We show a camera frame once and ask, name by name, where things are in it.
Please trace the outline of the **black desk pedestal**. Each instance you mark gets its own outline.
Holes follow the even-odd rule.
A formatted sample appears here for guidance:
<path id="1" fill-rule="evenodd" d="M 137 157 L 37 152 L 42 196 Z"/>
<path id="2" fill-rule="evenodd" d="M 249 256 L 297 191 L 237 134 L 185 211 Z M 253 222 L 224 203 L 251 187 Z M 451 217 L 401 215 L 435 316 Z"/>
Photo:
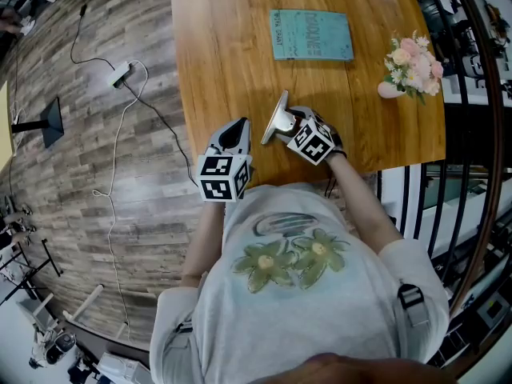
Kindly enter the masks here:
<path id="1" fill-rule="evenodd" d="M 59 98 L 56 97 L 41 113 L 40 119 L 11 125 L 11 133 L 40 130 L 46 149 L 49 149 L 64 135 Z"/>

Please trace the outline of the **person's right forearm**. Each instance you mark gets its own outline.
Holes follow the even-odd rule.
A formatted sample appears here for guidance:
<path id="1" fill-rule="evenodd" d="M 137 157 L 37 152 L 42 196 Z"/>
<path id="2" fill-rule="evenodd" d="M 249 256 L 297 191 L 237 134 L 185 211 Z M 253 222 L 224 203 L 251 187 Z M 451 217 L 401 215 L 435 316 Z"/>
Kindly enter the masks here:
<path id="1" fill-rule="evenodd" d="M 331 152 L 326 158 L 346 202 L 360 239 L 379 254 L 401 234 L 383 209 L 380 201 L 368 187 L 344 153 Z"/>

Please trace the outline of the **pink vase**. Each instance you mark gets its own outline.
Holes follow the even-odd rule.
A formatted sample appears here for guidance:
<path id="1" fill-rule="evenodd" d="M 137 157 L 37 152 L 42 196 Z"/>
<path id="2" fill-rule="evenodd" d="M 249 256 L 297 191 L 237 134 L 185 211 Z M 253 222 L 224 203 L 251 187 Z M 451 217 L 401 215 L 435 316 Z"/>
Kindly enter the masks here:
<path id="1" fill-rule="evenodd" d="M 404 90 L 399 90 L 396 85 L 389 83 L 389 82 L 380 82 L 378 84 L 378 95 L 381 98 L 398 98 L 402 95 L 404 95 L 406 92 Z"/>

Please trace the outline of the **teal book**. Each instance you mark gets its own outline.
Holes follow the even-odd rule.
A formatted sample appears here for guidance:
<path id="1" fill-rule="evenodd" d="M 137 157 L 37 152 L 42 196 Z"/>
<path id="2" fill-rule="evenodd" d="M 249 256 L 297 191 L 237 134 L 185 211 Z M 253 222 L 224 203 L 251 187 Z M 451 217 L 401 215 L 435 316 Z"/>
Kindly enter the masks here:
<path id="1" fill-rule="evenodd" d="M 320 10 L 271 10 L 274 59 L 349 62 L 354 59 L 347 16 Z"/>

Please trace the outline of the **yellow top desk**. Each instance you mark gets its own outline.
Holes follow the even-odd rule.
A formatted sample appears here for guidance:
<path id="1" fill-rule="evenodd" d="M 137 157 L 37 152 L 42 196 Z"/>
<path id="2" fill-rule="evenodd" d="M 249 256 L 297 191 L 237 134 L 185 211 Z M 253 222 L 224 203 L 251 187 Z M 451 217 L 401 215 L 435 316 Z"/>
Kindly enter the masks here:
<path id="1" fill-rule="evenodd" d="M 0 89 L 0 173 L 10 163 L 16 152 L 11 129 L 8 95 L 8 82 L 5 82 Z"/>

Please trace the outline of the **pink flower bouquet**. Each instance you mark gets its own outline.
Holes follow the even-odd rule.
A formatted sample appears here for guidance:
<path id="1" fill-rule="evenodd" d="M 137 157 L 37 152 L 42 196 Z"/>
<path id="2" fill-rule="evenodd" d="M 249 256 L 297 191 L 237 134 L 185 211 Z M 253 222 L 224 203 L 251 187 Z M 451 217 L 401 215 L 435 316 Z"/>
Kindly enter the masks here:
<path id="1" fill-rule="evenodd" d="M 429 49 L 430 40 L 415 30 L 411 37 L 390 40 L 390 52 L 384 58 L 387 73 L 383 82 L 404 90 L 410 98 L 426 104 L 426 97 L 435 97 L 441 89 L 443 65 Z"/>

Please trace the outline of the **black metal railing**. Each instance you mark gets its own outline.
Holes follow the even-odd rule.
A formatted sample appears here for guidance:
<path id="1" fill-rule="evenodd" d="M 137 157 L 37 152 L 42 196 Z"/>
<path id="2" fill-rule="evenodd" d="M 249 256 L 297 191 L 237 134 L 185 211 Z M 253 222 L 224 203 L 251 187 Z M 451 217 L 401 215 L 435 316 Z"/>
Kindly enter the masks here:
<path id="1" fill-rule="evenodd" d="M 486 20 L 489 0 L 474 0 L 484 21 L 498 66 L 504 105 L 504 139 L 510 84 L 500 75 L 498 43 Z M 418 240 L 440 277 L 449 306 L 470 262 L 486 197 L 492 159 L 492 115 L 486 81 L 473 29 L 460 0 L 414 0 L 424 17 L 429 48 L 444 68 L 438 99 L 442 103 L 444 142 L 439 156 L 380 170 L 374 188 L 398 230 Z M 509 163 L 506 140 L 501 197 L 506 195 Z M 483 263 L 454 318 L 474 300 L 474 284 L 483 277 Z"/>

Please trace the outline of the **brown wooden handrail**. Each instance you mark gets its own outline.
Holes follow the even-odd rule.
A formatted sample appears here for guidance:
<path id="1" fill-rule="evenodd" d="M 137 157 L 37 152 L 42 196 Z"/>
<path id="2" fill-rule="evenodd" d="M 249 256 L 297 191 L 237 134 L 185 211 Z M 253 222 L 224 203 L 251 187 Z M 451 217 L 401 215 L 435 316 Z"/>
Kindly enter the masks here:
<path id="1" fill-rule="evenodd" d="M 490 44 L 484 21 L 479 13 L 474 0 L 460 0 L 462 8 L 473 29 L 475 41 L 478 47 L 479 56 L 486 81 L 486 94 L 488 106 L 492 115 L 492 159 L 490 161 L 487 191 L 482 208 L 481 221 L 477 228 L 477 242 L 473 256 L 468 263 L 462 280 L 456 289 L 452 304 L 450 305 L 450 316 L 453 318 L 458 309 L 462 306 L 466 294 L 469 292 L 473 281 L 477 277 L 478 266 L 490 240 L 491 230 L 496 219 L 498 204 L 502 189 L 502 173 L 504 159 L 504 105 L 501 92 L 498 66 Z"/>

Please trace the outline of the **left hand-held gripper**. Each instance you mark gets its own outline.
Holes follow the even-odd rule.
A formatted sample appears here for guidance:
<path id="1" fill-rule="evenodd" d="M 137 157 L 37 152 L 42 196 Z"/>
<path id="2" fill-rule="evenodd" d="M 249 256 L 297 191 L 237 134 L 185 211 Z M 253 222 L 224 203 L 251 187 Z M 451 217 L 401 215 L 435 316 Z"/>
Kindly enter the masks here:
<path id="1" fill-rule="evenodd" d="M 205 202 L 237 202 L 250 182 L 250 120 L 233 120 L 216 130 L 198 156 L 196 179 Z"/>

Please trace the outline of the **person's white flower-print shirt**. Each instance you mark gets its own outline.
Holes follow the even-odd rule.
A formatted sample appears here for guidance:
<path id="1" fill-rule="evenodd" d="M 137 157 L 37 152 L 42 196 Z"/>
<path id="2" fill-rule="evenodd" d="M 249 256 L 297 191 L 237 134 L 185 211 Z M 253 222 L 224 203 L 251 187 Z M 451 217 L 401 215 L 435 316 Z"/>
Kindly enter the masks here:
<path id="1" fill-rule="evenodd" d="M 307 185 L 259 186 L 227 214 L 199 287 L 158 298 L 155 384 L 247 384 L 335 353 L 429 361 L 449 305 L 415 240 L 376 254 Z"/>

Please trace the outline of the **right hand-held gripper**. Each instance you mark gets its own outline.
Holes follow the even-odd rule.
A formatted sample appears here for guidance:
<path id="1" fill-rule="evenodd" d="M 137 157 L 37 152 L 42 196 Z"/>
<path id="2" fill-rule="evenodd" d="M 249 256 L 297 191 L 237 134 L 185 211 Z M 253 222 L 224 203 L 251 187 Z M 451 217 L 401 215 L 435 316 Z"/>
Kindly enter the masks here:
<path id="1" fill-rule="evenodd" d="M 307 106 L 292 106 L 288 112 L 308 119 L 295 136 L 277 133 L 275 137 L 302 158 L 317 166 L 335 148 L 330 129 Z"/>

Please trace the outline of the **person's left forearm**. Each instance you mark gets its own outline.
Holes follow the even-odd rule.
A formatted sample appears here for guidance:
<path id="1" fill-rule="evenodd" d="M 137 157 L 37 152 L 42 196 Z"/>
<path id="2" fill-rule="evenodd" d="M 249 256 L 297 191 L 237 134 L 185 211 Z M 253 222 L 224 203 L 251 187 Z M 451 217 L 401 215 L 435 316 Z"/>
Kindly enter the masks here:
<path id="1" fill-rule="evenodd" d="M 202 276 L 210 272 L 222 254 L 225 217 L 224 202 L 206 202 L 198 227 L 186 249 L 180 286 L 199 287 Z"/>

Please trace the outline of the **black folding stand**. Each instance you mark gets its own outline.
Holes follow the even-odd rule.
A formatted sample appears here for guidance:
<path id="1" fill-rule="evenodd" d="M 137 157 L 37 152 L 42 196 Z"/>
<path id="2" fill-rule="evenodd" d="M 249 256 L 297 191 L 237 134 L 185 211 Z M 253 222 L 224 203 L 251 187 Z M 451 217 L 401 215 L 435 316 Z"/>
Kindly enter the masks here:
<path id="1" fill-rule="evenodd" d="M 28 271 L 24 273 L 24 275 L 22 276 L 21 281 L 16 282 L 11 291 L 0 301 L 0 307 L 4 305 L 6 302 L 8 302 L 20 290 L 24 290 L 25 292 L 27 292 L 31 299 L 38 299 L 38 291 L 41 290 L 42 288 L 36 287 L 33 284 L 33 278 L 46 266 L 51 265 L 58 278 L 60 278 L 63 275 L 63 271 L 58 267 L 57 263 L 55 262 L 52 254 L 48 249 L 48 240 L 46 238 L 42 239 L 41 244 L 44 249 L 44 252 L 46 253 L 46 259 L 39 266 L 34 267 L 30 264 L 30 261 L 28 260 L 28 257 L 26 256 L 25 251 L 21 246 L 19 247 L 19 251 L 13 257 L 11 257 L 7 262 L 0 266 L 0 270 L 4 270 L 8 267 L 8 265 L 13 263 L 19 256 L 22 256 L 25 261 L 21 263 L 21 266 L 24 266 L 25 268 L 28 269 Z"/>

